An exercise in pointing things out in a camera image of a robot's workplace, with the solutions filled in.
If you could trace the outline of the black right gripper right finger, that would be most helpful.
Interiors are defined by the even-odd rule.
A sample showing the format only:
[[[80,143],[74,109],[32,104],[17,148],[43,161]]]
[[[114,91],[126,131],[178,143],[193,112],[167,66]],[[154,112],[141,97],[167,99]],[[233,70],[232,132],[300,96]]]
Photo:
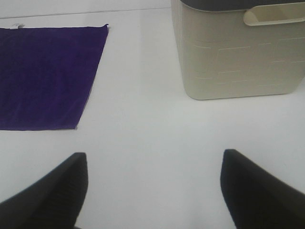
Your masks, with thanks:
[[[224,201],[238,229],[303,229],[305,195],[235,149],[224,151]]]

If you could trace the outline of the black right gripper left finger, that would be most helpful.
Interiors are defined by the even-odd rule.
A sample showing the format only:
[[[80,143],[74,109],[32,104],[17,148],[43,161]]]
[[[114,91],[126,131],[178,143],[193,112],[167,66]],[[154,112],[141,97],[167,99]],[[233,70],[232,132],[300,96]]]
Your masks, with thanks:
[[[85,153],[74,153],[51,172],[1,202],[2,229],[74,229],[88,189]]]

